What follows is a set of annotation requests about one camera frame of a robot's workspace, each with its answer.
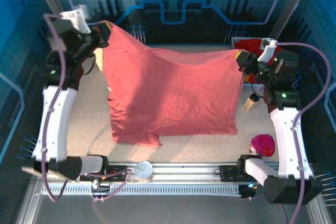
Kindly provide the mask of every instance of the pink container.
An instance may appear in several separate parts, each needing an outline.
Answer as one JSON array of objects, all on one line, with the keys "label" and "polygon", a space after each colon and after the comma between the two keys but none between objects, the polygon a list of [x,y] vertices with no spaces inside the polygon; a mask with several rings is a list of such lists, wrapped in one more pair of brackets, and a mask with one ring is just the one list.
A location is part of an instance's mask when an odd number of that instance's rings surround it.
[{"label": "pink container", "polygon": [[257,135],[251,140],[250,152],[258,155],[272,157],[275,152],[275,143],[272,136],[268,134]]}]

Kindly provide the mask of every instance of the red cloth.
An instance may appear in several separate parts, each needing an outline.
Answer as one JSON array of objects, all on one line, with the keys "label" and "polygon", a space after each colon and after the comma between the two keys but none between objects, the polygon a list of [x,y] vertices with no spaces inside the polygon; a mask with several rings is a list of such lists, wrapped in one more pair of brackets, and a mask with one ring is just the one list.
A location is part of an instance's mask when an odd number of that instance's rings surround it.
[{"label": "red cloth", "polygon": [[243,77],[238,50],[186,54],[150,48],[110,25],[103,72],[115,142],[160,145],[160,135],[237,133]]},{"label": "red cloth", "polygon": [[[260,45],[261,45],[261,39],[246,39],[234,43],[235,49],[244,49],[249,52],[253,52],[257,56],[260,56],[263,52],[263,50],[260,50]],[[275,49],[273,57],[268,62],[269,66],[273,64],[275,55],[277,54],[278,51],[281,50],[283,50],[283,48],[279,46]]]}]

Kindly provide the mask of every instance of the purple cable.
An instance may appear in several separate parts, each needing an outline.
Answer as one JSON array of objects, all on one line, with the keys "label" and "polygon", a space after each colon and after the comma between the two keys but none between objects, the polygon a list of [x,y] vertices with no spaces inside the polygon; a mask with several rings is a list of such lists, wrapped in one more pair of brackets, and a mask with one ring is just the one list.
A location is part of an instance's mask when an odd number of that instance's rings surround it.
[{"label": "purple cable", "polygon": [[289,220],[288,220],[288,216],[287,216],[287,214],[286,214],[285,207],[283,206],[283,204],[280,204],[280,207],[281,207],[281,209],[282,209],[283,216],[285,217],[286,224],[288,224],[288,223],[289,223]]},{"label": "purple cable", "polygon": [[51,35],[53,36],[54,40],[56,41],[56,45],[58,47],[58,55],[59,55],[59,59],[60,59],[60,63],[61,63],[61,75],[60,75],[60,80],[59,80],[59,85],[58,88],[56,90],[56,93],[54,94],[54,97],[51,100],[51,103],[49,105],[49,109],[48,112],[46,114],[46,119],[44,122],[44,126],[43,126],[43,133],[42,133],[42,160],[41,160],[41,171],[42,171],[42,178],[44,181],[44,185],[46,187],[46,190],[48,192],[48,196],[49,198],[53,201],[53,202],[57,202],[65,189],[65,186],[67,185],[67,180],[64,182],[62,189],[58,195],[58,197],[56,198],[51,190],[50,187],[48,185],[48,179],[47,179],[47,172],[46,172],[46,154],[47,154],[47,130],[48,130],[48,125],[49,125],[49,120],[50,120],[50,116],[51,116],[51,112],[52,109],[54,108],[54,105],[56,103],[56,100],[58,98],[58,95],[60,94],[63,84],[64,84],[64,80],[65,80],[65,73],[66,73],[66,61],[65,61],[65,55],[64,52],[62,50],[62,42],[61,39],[58,37],[57,31],[55,29],[55,27],[53,26],[50,18],[62,18],[61,15],[54,15],[54,14],[43,14],[43,19],[46,21],[49,30],[51,32]]},{"label": "purple cable", "polygon": [[119,192],[119,190],[127,183],[127,181],[130,179],[131,175],[132,175],[132,170],[127,169],[126,172],[129,172],[128,177],[125,179],[125,181],[110,195],[108,196],[102,196],[101,198],[94,198],[94,196],[91,195],[91,198],[94,199],[94,201],[100,200],[100,201],[104,201],[106,199],[109,199],[111,197],[113,197],[117,192]]},{"label": "purple cable", "polygon": [[95,178],[110,178],[110,177],[117,176],[117,175],[125,173],[125,172],[127,172],[127,170],[122,170],[122,171],[117,172],[117,173],[111,173],[111,174],[106,174],[106,175],[95,174],[95,173],[88,173],[87,175],[91,176],[91,177],[95,177]]},{"label": "purple cable", "polygon": [[298,120],[300,119],[300,117],[302,116],[303,113],[305,113],[307,110],[309,110],[311,107],[313,107],[325,94],[325,92],[327,91],[327,88],[329,86],[330,83],[330,79],[331,79],[331,67],[330,64],[328,62],[327,57],[324,55],[324,53],[317,49],[316,47],[306,44],[306,43],[299,43],[299,42],[278,42],[277,46],[300,46],[300,47],[308,47],[312,50],[314,50],[315,52],[317,52],[322,59],[324,60],[325,66],[327,67],[327,78],[326,78],[326,82],[322,88],[322,91],[319,93],[319,95],[312,100],[307,106],[305,106],[294,118],[293,121],[293,125],[292,125],[292,129],[293,129],[293,136],[294,136],[294,141],[295,141],[295,147],[296,147],[296,151],[298,154],[298,162],[299,162],[299,169],[300,169],[300,177],[301,177],[301,183],[300,183],[300,194],[299,194],[299,199],[298,199],[298,203],[296,205],[294,214],[292,216],[292,219],[290,220],[289,224],[294,224],[296,221],[296,218],[298,217],[299,211],[301,209],[302,206],[302,202],[303,202],[303,196],[305,193],[305,181],[304,181],[304,171],[303,171],[303,162],[302,162],[302,154],[301,154],[301,150],[300,150],[300,145],[299,145],[299,140],[298,140],[298,135],[296,132],[296,125]]}]

